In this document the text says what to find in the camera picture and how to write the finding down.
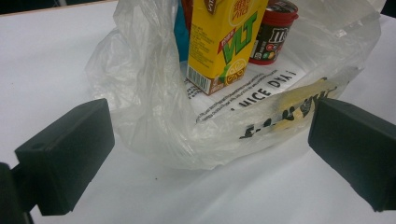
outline green lettering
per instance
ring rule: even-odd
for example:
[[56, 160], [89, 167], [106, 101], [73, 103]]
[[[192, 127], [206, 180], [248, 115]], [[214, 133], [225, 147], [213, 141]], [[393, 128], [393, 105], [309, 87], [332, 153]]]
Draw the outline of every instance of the green lettering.
[[245, 22], [243, 28], [244, 32], [246, 32], [245, 40], [242, 39], [242, 27], [236, 30], [235, 34], [233, 34], [233, 39], [231, 40], [231, 44], [226, 43], [223, 48], [223, 56], [225, 64], [228, 64], [233, 59], [233, 52], [235, 51], [235, 55], [238, 54], [242, 49], [248, 45], [253, 37], [253, 23], [257, 20], [257, 11], [251, 15], [249, 19]]

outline table surface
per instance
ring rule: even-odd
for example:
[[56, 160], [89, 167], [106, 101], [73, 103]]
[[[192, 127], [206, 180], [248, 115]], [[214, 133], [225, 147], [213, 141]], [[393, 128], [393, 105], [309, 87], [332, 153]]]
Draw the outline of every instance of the table surface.
[[[92, 99], [84, 66], [117, 2], [0, 17], [0, 158]], [[396, 20], [340, 100], [396, 123]], [[212, 171], [163, 167], [116, 145], [75, 210], [35, 223], [395, 223], [375, 213], [307, 144], [308, 131]]]

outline red lid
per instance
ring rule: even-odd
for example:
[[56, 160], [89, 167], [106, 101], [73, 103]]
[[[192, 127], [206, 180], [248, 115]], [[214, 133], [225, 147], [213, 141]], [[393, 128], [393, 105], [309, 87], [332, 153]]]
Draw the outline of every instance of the red lid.
[[293, 22], [298, 18], [298, 8], [287, 0], [269, 0], [264, 21]]

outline white plastic bag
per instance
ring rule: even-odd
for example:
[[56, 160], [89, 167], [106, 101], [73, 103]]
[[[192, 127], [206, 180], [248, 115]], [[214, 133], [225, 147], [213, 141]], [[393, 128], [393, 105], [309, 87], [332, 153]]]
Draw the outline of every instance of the white plastic bag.
[[309, 127], [317, 99], [338, 97], [363, 69], [380, 37], [379, 13], [367, 0], [292, 2], [300, 18], [274, 66], [288, 70], [288, 62], [304, 76], [254, 105], [197, 121], [173, 34], [177, 0], [120, 0], [117, 28], [86, 72], [123, 143], [172, 167], [212, 169]]

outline carton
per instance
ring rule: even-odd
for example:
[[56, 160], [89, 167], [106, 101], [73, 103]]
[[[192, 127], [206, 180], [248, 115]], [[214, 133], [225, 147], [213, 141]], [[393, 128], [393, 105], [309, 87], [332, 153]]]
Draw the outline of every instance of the carton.
[[207, 95], [242, 78], [268, 0], [194, 0], [187, 78]]

